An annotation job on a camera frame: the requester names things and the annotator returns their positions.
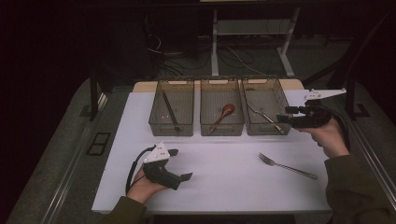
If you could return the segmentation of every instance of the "fork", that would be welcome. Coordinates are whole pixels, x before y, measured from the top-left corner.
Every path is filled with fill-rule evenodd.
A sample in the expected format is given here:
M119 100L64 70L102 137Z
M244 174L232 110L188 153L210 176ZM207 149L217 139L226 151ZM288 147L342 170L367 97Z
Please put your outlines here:
M260 159L261 159L263 162L265 162L265 164L267 164L267 165L270 165L270 166L274 166L274 165L280 166L280 167L283 167L283 168L285 168L285 169L291 170L291 171L293 171L293 172L295 172L295 173L297 173L297 174L305 175L305 176L307 176L307 177L309 177L309 178L312 178L312 179L318 179L318 176L317 176L317 175L312 175L312 174L309 174L309 173L307 173L307 172L304 172L304 171L301 171L301 170L297 170L297 169L291 168L291 167L289 167L289 166L285 166L285 165L276 163L275 161L273 161L273 160L269 159L268 157L264 156L262 153L260 153L259 157L260 157Z

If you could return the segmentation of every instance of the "wooden spoon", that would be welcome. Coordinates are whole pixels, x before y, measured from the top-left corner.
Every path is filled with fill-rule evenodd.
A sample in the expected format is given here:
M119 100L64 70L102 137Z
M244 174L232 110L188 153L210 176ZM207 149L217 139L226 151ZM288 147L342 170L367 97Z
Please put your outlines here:
M235 110L235 106L233 106L232 104L225 105L222 109L221 117L210 126L209 133L213 133L213 131L215 131L215 129L218 127L221 120L224 119L224 117L226 117L227 115L233 113L234 110Z

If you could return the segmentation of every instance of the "translucent bin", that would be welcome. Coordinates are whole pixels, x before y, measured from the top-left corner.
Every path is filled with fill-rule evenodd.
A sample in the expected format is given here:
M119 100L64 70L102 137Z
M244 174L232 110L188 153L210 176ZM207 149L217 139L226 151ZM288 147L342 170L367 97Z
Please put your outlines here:
M268 76L241 78L248 135L286 135L288 123L278 122L276 115L291 116L285 112L288 100L279 79Z
M193 77L163 77L158 81L149 116L154 136L192 136Z
M221 117L223 107L234 107L211 132L212 125ZM201 78L201 135L239 136L244 128L244 114L237 77Z

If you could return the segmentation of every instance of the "hand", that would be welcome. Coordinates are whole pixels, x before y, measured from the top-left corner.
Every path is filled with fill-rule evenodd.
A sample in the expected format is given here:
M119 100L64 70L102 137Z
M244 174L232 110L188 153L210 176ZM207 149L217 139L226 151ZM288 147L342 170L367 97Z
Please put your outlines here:
M146 203L156 192L167 189L164 185L148 180L143 172L143 165L134 176L133 183L126 196L140 203Z
M335 119L330 119L326 125L319 128L302 128L296 130L310 133L312 139L323 147L324 154L329 158L349 155L342 137L342 131Z

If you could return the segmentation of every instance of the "white table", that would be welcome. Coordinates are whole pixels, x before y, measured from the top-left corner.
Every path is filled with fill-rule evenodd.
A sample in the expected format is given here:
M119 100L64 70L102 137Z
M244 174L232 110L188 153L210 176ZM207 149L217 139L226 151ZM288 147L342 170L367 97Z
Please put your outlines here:
M198 90L196 88L196 103L200 102ZM306 93L285 89L290 105L304 105ZM182 182L178 190L157 193L147 204L149 215L330 211L325 198L327 175L323 162L326 156L309 134L291 129L286 136L248 136L244 130L237 137L203 137L199 104L195 104L193 137L153 136L149 127L153 98L153 91L130 93L93 211L108 213L113 209L124 195L132 162L143 149L161 141L168 148L179 149L178 155L167 163L167 170L175 175L190 172L193 175L191 180ZM315 174L318 180L268 166L259 160L259 152L279 163Z

